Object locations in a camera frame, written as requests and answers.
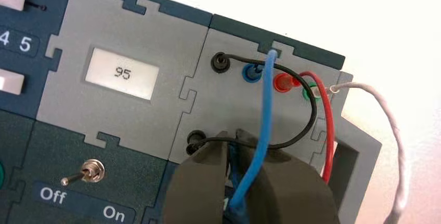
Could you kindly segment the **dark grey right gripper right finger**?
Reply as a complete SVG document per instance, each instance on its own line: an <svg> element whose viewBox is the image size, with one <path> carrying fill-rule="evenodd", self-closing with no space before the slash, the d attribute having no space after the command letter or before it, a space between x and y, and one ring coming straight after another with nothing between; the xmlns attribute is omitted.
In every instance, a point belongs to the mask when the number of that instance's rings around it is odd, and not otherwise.
<svg viewBox="0 0 441 224"><path fill-rule="evenodd" d="M340 223L333 192L309 164L267 149L236 223Z"/></svg>

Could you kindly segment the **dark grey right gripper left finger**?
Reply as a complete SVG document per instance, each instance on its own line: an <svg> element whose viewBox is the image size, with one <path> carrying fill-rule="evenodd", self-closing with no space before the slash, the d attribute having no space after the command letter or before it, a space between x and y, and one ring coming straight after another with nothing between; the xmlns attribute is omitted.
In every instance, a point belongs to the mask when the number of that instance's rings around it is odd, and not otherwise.
<svg viewBox="0 0 441 224"><path fill-rule="evenodd" d="M187 138L192 155L175 169L166 191L163 223L222 223L228 144L211 141L196 148L206 137L200 130Z"/></svg>

